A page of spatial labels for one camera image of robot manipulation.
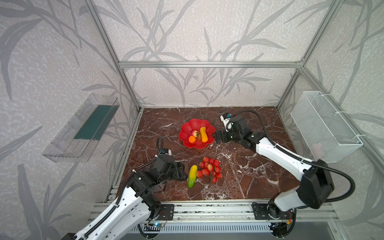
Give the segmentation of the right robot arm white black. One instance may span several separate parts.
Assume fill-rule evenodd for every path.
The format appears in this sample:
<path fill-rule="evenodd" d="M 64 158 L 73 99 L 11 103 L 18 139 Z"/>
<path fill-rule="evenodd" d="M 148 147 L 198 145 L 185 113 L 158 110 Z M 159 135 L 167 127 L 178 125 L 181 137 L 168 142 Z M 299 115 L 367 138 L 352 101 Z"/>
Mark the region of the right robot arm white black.
<path fill-rule="evenodd" d="M 319 209 L 333 192 L 333 180 L 331 174 L 324 169 L 328 166 L 325 162 L 314 162 L 306 158 L 300 160 L 300 156 L 273 143 L 266 134 L 252 131 L 242 116 L 232 117 L 226 113 L 221 115 L 220 119 L 225 125 L 225 130 L 214 133 L 217 143 L 236 142 L 272 160 L 300 181 L 298 187 L 270 199 L 267 206 L 270 215 L 300 207 Z"/>

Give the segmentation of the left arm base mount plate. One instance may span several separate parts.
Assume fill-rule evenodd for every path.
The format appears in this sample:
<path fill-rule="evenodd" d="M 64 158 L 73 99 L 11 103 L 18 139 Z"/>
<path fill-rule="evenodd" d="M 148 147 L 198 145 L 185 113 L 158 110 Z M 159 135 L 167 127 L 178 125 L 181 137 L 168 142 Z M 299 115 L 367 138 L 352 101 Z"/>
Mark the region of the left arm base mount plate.
<path fill-rule="evenodd" d="M 152 211 L 150 219 L 156 221 L 171 221 L 173 220 L 174 213 L 174 204 L 161 204 L 157 209 Z"/>

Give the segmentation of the yellow green mango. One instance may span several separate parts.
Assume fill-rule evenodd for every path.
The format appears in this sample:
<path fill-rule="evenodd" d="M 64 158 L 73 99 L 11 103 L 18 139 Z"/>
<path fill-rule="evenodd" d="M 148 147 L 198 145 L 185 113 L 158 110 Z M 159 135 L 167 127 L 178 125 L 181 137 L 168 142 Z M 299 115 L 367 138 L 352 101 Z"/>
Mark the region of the yellow green mango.
<path fill-rule="evenodd" d="M 196 165 L 192 165 L 189 171 L 188 176 L 188 188 L 192 188 L 195 185 L 196 179 L 197 179 L 197 171 L 198 167 Z"/>

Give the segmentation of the red grape bunch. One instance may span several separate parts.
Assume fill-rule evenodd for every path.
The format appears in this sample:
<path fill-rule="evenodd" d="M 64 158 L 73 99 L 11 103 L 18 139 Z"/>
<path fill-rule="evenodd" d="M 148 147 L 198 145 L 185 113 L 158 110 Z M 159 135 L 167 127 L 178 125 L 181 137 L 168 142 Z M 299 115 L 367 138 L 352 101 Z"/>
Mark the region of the red grape bunch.
<path fill-rule="evenodd" d="M 216 159 L 204 157 L 199 163 L 195 175 L 197 178 L 209 176 L 211 177 L 213 183 L 217 183 L 218 180 L 223 178 L 221 162 Z"/>

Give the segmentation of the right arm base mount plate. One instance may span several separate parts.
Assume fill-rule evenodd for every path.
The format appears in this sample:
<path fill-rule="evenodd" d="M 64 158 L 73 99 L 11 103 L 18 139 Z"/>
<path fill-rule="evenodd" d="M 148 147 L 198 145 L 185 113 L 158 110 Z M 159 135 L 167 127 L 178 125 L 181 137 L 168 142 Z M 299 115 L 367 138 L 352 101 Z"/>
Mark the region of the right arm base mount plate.
<path fill-rule="evenodd" d="M 275 204 L 252 203 L 256 220 L 289 220 L 293 219 L 293 210 L 281 211 Z"/>

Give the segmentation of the red peach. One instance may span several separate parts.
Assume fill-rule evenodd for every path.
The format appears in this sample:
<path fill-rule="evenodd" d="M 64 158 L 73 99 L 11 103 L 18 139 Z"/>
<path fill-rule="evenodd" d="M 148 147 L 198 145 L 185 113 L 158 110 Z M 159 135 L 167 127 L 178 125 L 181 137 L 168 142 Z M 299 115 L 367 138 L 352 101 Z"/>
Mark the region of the red peach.
<path fill-rule="evenodd" d="M 191 135 L 196 137 L 196 139 L 200 138 L 200 132 L 197 130 L 191 131 Z"/>

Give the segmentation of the yellow orange banana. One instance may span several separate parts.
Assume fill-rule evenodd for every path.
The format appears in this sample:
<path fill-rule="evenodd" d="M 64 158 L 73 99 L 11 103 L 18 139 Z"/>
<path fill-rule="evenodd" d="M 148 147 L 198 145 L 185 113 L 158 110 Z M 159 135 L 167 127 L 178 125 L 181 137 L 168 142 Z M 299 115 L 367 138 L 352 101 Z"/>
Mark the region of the yellow orange banana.
<path fill-rule="evenodd" d="M 200 128 L 200 136 L 201 136 L 201 141 L 203 143 L 206 143 L 209 140 L 206 130 L 207 130 L 206 127 L 201 127 Z"/>

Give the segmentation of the small orange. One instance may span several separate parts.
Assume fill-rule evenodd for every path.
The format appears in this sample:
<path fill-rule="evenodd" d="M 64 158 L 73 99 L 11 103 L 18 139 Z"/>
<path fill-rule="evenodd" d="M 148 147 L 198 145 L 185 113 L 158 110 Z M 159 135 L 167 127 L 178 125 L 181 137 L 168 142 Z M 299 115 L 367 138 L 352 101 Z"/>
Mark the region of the small orange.
<path fill-rule="evenodd" d="M 189 143 L 194 144 L 196 142 L 196 137 L 190 136 L 188 141 L 189 141 Z"/>

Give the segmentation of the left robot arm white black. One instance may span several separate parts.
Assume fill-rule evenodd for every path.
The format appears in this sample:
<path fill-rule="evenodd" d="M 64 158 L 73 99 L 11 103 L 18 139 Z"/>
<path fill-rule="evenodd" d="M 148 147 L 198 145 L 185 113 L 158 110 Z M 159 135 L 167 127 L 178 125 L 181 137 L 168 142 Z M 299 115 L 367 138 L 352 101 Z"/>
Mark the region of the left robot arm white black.
<path fill-rule="evenodd" d="M 132 173 L 117 198 L 91 223 L 64 240 L 120 240 L 140 223 L 154 219 L 161 203 L 153 196 L 169 180 L 186 181 L 185 167 L 169 154 L 160 154 L 147 170 Z"/>

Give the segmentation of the dark avocado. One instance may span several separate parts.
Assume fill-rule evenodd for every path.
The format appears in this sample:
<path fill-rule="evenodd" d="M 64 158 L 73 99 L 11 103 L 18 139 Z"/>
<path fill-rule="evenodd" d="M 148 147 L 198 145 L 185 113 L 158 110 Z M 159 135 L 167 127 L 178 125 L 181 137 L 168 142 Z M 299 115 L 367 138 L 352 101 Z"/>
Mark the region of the dark avocado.
<path fill-rule="evenodd" d="M 182 175 L 178 178 L 180 182 L 186 181 L 188 179 L 188 175 L 185 173 L 182 173 Z"/>

